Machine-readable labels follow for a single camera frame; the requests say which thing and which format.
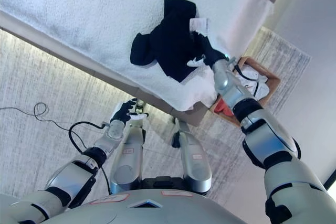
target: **white wall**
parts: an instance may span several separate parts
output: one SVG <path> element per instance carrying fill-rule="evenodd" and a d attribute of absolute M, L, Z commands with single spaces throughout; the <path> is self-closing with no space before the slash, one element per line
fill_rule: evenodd
<path fill-rule="evenodd" d="M 312 56 L 278 119 L 299 142 L 302 160 L 325 182 L 336 169 L 336 0 L 277 0 L 264 25 Z M 226 204 L 247 223 L 270 223 L 263 174 L 246 167 Z"/>

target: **black glove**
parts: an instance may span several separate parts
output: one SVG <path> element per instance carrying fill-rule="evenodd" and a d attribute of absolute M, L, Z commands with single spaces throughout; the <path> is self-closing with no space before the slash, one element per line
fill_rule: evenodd
<path fill-rule="evenodd" d="M 204 64 L 212 68 L 213 64 L 218 61 L 225 59 L 228 61 L 228 58 L 225 54 L 212 48 L 210 41 L 207 37 L 204 37 L 202 34 L 198 35 L 198 41 L 202 45 L 203 54 L 205 55 Z"/>
<path fill-rule="evenodd" d="M 132 109 L 133 106 L 136 105 L 136 103 L 137 103 L 136 98 L 133 98 L 132 100 L 129 100 L 128 102 L 124 102 L 120 110 L 118 110 L 114 114 L 110 122 L 114 120 L 119 120 L 119 121 L 122 121 L 126 125 L 127 121 L 131 120 L 130 109 Z"/>

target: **white robot shell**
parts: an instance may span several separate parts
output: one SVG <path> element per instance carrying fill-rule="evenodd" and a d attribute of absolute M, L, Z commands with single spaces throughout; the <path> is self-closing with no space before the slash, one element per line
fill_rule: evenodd
<path fill-rule="evenodd" d="M 142 189 L 106 196 L 45 224 L 245 223 L 219 204 L 189 191 Z"/>

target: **bed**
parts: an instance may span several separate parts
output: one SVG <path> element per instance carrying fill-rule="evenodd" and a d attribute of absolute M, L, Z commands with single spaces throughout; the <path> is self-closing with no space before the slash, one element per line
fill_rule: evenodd
<path fill-rule="evenodd" d="M 275 0 L 190 0 L 211 21 L 211 41 L 239 58 Z M 198 125 L 216 100 L 202 67 L 182 83 L 157 63 L 130 64 L 132 40 L 162 19 L 163 0 L 1 0 L 0 27 L 160 110 Z M 159 84 L 153 84 L 153 77 Z"/>

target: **gray carpet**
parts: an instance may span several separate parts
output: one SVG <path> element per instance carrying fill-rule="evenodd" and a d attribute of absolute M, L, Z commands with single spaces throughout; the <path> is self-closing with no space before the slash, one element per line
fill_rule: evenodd
<path fill-rule="evenodd" d="M 281 85 L 267 107 L 278 113 L 301 77 L 310 57 L 262 28 L 248 48 L 265 67 L 276 73 Z M 0 107 L 16 106 L 32 112 L 39 101 L 48 104 L 45 119 L 63 127 L 80 120 L 100 124 L 108 120 L 113 107 L 130 96 L 89 74 L 0 30 Z M 147 106 L 150 117 L 144 146 L 143 177 L 181 176 L 180 153 L 169 143 L 174 130 L 171 116 Z M 87 145 L 101 134 L 90 127 L 75 130 Z M 235 126 L 208 112 L 199 127 L 192 127 L 202 141 L 213 170 L 213 187 L 208 197 L 221 205 L 249 162 L 241 141 L 243 135 Z M 15 110 L 0 111 L 0 193 L 21 197 L 43 189 L 48 177 L 76 155 L 67 132 L 48 122 Z M 104 165 L 107 173 L 113 157 Z M 97 183 L 87 200 L 107 194 L 99 173 Z"/>

